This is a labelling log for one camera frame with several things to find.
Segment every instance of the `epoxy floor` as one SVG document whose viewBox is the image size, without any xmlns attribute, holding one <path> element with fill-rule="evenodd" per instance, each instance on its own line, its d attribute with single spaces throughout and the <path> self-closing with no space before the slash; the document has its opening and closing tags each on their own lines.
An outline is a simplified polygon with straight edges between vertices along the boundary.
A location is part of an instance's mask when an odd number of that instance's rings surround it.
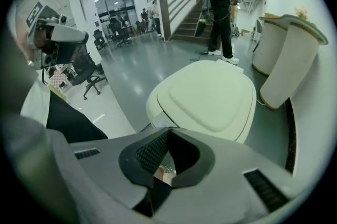
<svg viewBox="0 0 337 224">
<path fill-rule="evenodd" d="M 234 55 L 240 59 L 239 67 L 244 69 L 244 74 L 252 80 L 258 93 L 266 77 L 251 66 L 255 44 L 250 44 L 244 37 L 234 38 L 232 42 Z M 122 48 L 110 46 L 101 51 L 102 66 L 113 96 L 136 132 L 149 124 L 145 104 L 156 85 L 192 63 L 190 60 L 193 58 L 200 60 L 220 58 L 199 56 L 195 53 L 205 50 L 205 47 L 197 44 L 175 40 L 164 42 L 153 33 L 135 37 L 131 44 L 126 44 Z M 271 111 L 257 103 L 245 144 L 274 163 L 285 167 L 288 154 L 288 122 L 285 107 Z"/>
</svg>

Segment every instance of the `office chair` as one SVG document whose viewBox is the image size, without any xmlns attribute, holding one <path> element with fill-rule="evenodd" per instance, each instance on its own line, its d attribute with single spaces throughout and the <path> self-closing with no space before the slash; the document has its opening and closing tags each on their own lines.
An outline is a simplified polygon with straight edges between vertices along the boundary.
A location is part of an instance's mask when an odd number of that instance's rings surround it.
<svg viewBox="0 0 337 224">
<path fill-rule="evenodd" d="M 107 43 L 103 38 L 103 33 L 99 29 L 94 31 L 94 38 L 95 38 L 94 44 L 98 51 L 107 46 Z"/>
<path fill-rule="evenodd" d="M 96 66 L 94 61 L 90 57 L 90 53 L 79 56 L 75 62 L 73 63 L 73 67 L 77 75 L 74 79 L 70 81 L 70 83 L 73 86 L 77 86 L 84 81 L 87 81 L 89 84 L 86 86 L 86 91 L 83 95 L 83 98 L 87 100 L 87 97 L 85 95 L 88 93 L 88 91 L 94 87 L 96 89 L 97 94 L 101 94 L 100 91 L 96 88 L 96 84 L 100 81 L 107 80 L 106 77 L 100 78 L 97 75 L 93 75 L 96 70 L 100 71 L 100 66 Z"/>
<path fill-rule="evenodd" d="M 109 27 L 113 32 L 118 33 L 118 35 L 116 34 L 115 37 L 113 37 L 113 40 L 120 40 L 120 42 L 117 44 L 117 47 L 121 47 L 122 44 L 129 44 L 132 42 L 131 40 L 128 40 L 128 34 L 122 30 L 122 27 L 118 21 L 111 23 Z"/>
<path fill-rule="evenodd" d="M 257 31 L 257 33 L 260 33 L 260 35 L 261 35 L 261 33 L 262 33 L 262 25 L 261 25 L 261 22 L 259 20 L 256 20 L 256 31 Z M 260 43 L 260 39 L 257 42 L 257 45 L 255 46 L 253 52 L 255 52 L 255 50 L 259 46 L 259 43 Z"/>
</svg>

